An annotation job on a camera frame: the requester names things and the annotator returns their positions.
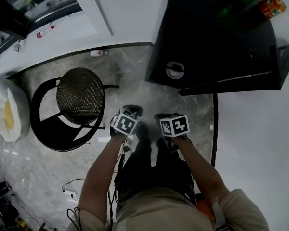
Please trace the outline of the black mini fridge cabinet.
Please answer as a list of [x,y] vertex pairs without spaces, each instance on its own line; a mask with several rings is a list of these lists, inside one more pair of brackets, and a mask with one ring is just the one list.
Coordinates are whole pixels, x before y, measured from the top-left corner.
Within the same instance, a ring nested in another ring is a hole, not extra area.
[[[279,90],[289,72],[289,44],[278,46],[262,0],[168,0],[145,79],[180,95]],[[167,63],[184,66],[171,79]]]

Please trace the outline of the white power strip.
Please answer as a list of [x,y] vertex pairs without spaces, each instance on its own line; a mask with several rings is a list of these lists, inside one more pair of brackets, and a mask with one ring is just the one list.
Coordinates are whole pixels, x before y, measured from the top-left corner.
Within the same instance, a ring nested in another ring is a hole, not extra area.
[[63,189],[63,193],[71,197],[73,201],[75,202],[79,201],[79,195],[76,192],[68,189]]

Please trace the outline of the person's right forearm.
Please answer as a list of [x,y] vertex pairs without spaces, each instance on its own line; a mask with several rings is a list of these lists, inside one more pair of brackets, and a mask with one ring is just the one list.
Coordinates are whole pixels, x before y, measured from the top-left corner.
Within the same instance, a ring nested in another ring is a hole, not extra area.
[[220,174],[188,140],[175,137],[173,141],[190,168],[208,208],[212,210],[214,203],[219,203],[229,193]]

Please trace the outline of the white yellow egg cushion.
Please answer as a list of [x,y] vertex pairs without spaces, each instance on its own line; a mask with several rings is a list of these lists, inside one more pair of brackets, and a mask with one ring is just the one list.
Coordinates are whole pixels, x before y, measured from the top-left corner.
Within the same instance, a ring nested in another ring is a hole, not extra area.
[[29,102],[25,92],[14,82],[0,80],[0,135],[6,142],[16,142],[26,135]]

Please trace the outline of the orange box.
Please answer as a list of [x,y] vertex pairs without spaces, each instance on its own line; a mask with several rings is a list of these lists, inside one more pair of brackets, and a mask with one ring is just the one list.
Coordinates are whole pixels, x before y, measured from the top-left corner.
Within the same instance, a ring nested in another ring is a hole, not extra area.
[[207,215],[210,220],[214,221],[214,215],[210,211],[205,199],[201,193],[195,195],[197,209],[203,214]]

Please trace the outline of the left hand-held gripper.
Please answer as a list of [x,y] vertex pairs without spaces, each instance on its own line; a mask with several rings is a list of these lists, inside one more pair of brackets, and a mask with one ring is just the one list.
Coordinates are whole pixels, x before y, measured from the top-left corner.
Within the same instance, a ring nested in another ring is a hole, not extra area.
[[114,115],[110,122],[110,135],[122,133],[126,136],[131,136],[136,132],[138,124],[141,122],[143,108],[138,105],[124,105]]

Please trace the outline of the person's beige shirt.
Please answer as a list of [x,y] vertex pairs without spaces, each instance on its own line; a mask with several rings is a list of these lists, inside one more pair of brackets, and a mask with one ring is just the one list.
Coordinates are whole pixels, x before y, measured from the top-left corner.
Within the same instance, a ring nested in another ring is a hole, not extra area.
[[153,188],[124,203],[113,231],[269,231],[263,214],[241,189],[229,192],[212,210],[214,221],[177,192]]

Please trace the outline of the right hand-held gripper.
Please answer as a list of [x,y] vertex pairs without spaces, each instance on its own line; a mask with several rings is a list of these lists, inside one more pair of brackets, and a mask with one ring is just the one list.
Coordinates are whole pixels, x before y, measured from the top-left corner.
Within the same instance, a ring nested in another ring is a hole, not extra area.
[[163,139],[170,151],[177,151],[178,146],[173,142],[175,137],[186,138],[190,132],[187,115],[174,114],[155,114],[156,126],[161,129]]

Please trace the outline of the wicker stool black frame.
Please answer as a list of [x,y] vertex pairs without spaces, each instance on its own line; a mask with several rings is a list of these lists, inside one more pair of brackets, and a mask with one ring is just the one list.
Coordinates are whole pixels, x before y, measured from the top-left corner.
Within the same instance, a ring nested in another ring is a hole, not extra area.
[[[59,113],[40,118],[40,105],[46,93],[56,88]],[[97,130],[105,111],[105,90],[118,85],[103,85],[87,68],[74,68],[62,77],[42,83],[35,91],[30,107],[30,123],[37,139],[51,150],[68,152],[86,144]]]

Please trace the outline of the black framed window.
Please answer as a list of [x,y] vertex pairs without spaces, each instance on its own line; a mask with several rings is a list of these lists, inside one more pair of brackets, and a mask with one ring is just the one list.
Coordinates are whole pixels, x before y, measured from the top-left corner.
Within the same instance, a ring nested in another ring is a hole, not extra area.
[[34,30],[81,10],[77,0],[0,0],[0,55]]

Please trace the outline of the orange drink can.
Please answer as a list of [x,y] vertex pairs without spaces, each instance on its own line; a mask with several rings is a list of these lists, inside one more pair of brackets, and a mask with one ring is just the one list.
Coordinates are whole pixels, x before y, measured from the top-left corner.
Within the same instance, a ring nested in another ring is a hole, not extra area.
[[258,3],[258,7],[266,19],[271,19],[287,9],[282,0],[262,0]]

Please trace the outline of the clear bottle red label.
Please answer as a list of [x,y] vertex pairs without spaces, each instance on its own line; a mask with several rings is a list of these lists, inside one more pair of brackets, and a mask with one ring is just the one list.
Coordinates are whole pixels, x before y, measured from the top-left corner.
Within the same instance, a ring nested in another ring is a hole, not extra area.
[[47,25],[46,27],[44,27],[41,31],[39,31],[36,34],[37,39],[40,39],[40,38],[46,36],[47,34],[51,33],[53,29],[54,29],[54,25],[52,25],[52,24]]

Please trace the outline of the person's black trousers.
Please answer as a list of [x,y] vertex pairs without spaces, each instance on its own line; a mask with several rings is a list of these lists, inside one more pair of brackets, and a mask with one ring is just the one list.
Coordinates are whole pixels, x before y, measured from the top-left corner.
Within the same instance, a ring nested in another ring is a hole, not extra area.
[[153,188],[173,190],[195,205],[192,174],[178,152],[171,152],[168,147],[158,149],[154,167],[151,166],[151,152],[151,142],[138,142],[123,169],[117,173],[118,205],[123,205],[137,193]]

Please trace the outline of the cluttered electronics pile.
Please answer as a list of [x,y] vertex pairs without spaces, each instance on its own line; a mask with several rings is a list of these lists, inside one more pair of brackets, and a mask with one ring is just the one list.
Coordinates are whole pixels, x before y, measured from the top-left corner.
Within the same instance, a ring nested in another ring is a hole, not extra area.
[[38,221],[20,204],[6,182],[0,183],[0,231],[57,231]]

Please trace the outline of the white round plate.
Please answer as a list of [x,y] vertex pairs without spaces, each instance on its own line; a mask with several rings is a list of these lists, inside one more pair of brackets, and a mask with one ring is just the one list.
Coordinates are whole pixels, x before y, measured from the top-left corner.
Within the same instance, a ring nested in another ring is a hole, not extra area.
[[171,79],[178,80],[184,76],[184,66],[182,63],[170,61],[167,63],[166,73]]

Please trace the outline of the person's left forearm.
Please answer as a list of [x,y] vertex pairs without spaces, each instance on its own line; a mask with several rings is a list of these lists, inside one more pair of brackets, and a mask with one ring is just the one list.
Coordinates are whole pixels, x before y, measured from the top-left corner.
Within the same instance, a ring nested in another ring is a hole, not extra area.
[[125,140],[123,134],[116,134],[110,139],[89,169],[81,189],[78,208],[91,213],[103,224],[107,220],[107,192]]

